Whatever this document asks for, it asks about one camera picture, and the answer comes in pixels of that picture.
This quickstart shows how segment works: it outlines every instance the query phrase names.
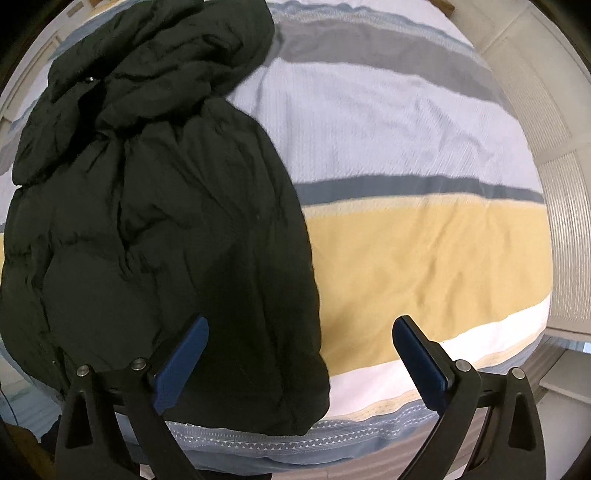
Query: cable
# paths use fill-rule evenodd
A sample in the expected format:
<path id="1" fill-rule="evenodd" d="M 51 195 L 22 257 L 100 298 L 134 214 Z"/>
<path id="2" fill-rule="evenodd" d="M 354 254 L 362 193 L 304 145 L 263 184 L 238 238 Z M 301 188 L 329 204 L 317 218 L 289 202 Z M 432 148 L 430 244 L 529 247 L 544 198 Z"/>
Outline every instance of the cable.
<path id="1" fill-rule="evenodd" d="M 17 422 L 17 426 L 18 425 L 18 419 L 17 416 L 14 414 L 14 410 L 12 409 L 12 405 L 10 405 L 10 402 L 8 401 L 8 399 L 6 398 L 6 394 L 4 393 L 4 391 L 2 390 L 2 388 L 0 387 L 0 393 L 2 394 L 2 396 L 4 397 L 4 400 L 6 400 L 6 403 L 8 403 L 8 408 L 10 408 L 10 411 L 12 412 L 12 416 L 14 417 L 14 421 Z"/>

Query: metal screw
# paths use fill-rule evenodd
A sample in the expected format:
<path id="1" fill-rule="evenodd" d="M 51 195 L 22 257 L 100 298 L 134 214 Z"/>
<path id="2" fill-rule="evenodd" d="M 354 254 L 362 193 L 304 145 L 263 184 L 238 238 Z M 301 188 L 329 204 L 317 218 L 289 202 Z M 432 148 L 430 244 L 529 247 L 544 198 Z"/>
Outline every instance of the metal screw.
<path id="1" fill-rule="evenodd" d="M 518 378 L 519 380 L 523 380 L 525 378 L 525 372 L 521 368 L 514 368 L 513 370 L 511 370 L 511 373 L 515 378 Z"/>
<path id="2" fill-rule="evenodd" d="M 82 365 L 78 370 L 76 370 L 76 375 L 79 377 L 85 377 L 90 372 L 90 367 L 88 365 Z"/>
<path id="3" fill-rule="evenodd" d="M 139 372 L 140 370 L 143 370 L 144 368 L 146 368 L 146 360 L 144 360 L 143 358 L 138 358 L 136 360 L 133 361 L 133 363 L 131 364 L 131 369 L 135 370 L 136 372 Z"/>
<path id="4" fill-rule="evenodd" d="M 460 372 L 469 372 L 472 369 L 470 363 L 465 360 L 456 360 L 456 367 Z"/>

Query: striped duvet cover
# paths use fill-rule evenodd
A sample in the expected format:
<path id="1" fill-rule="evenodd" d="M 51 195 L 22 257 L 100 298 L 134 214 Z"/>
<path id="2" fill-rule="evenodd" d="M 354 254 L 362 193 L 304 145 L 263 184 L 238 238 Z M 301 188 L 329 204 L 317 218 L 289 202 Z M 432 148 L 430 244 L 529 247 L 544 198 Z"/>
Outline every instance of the striped duvet cover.
<path id="1" fill-rule="evenodd" d="M 332 390 L 304 437 L 169 423 L 195 465 L 243 475 L 355 458 L 433 418 L 392 346 L 399 315 L 452 358 L 506 372 L 535 348 L 551 292 L 547 211 L 525 135 L 457 28 L 426 0 L 269 8 L 269 56 L 228 100 L 265 128 L 298 192 Z M 4 217 L 18 128 L 0 152 Z"/>

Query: yellow stripe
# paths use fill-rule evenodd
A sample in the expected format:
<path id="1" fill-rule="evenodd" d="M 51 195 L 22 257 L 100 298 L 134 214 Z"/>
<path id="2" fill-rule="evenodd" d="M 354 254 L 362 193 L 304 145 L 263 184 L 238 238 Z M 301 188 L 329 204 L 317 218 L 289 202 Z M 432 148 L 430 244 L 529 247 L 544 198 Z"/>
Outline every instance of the yellow stripe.
<path id="1" fill-rule="evenodd" d="M 305 213 L 331 376 L 397 360 L 391 328 L 402 314 L 442 342 L 536 305 L 551 290 L 543 205 L 444 195 Z"/>

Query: blue stripe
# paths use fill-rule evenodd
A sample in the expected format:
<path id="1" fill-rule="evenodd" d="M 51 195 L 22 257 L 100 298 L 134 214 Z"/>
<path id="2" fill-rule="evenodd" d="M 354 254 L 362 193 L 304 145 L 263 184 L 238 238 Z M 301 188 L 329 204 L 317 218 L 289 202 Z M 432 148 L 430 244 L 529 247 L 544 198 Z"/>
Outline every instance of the blue stripe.
<path id="1" fill-rule="evenodd" d="M 295 185 L 303 206 L 323 205 L 370 197 L 418 196 L 434 193 L 469 193 L 486 199 L 511 199 L 544 203 L 544 196 L 532 190 L 482 183 L 475 178 L 445 176 L 368 175 Z"/>

